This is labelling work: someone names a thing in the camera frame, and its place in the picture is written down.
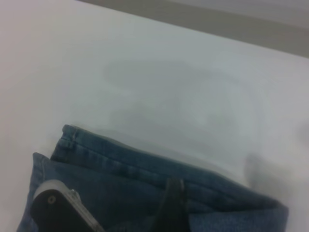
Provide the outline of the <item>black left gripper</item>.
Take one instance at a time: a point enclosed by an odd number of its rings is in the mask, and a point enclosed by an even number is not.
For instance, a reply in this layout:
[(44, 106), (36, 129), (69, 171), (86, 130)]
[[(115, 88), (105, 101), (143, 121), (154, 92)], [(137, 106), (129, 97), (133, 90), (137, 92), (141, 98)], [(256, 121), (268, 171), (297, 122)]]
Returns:
[(35, 191), (30, 215), (40, 232), (103, 232), (77, 191), (59, 180), (43, 182)]

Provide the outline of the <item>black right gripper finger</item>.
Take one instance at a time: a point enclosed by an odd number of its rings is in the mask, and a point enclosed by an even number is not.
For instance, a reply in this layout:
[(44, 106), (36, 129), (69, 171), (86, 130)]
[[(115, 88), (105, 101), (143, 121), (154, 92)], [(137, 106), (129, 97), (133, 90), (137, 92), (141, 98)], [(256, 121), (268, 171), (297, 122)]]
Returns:
[(184, 182), (181, 179), (169, 178), (167, 180), (163, 201), (149, 231), (190, 231), (186, 191)]

